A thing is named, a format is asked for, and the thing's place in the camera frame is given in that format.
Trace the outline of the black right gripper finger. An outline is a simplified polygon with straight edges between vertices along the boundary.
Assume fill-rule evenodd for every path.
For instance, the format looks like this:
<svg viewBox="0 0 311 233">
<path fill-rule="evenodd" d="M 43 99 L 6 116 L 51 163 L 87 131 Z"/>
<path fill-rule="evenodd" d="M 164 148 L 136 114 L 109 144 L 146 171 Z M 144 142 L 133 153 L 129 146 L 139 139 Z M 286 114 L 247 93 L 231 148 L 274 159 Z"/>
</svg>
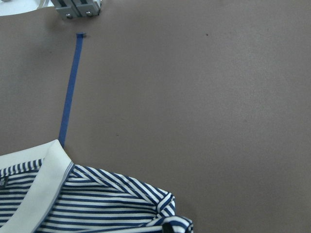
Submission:
<svg viewBox="0 0 311 233">
<path fill-rule="evenodd" d="M 170 223 L 164 223 L 162 225 L 162 233 L 173 233 L 173 227 Z"/>
</svg>

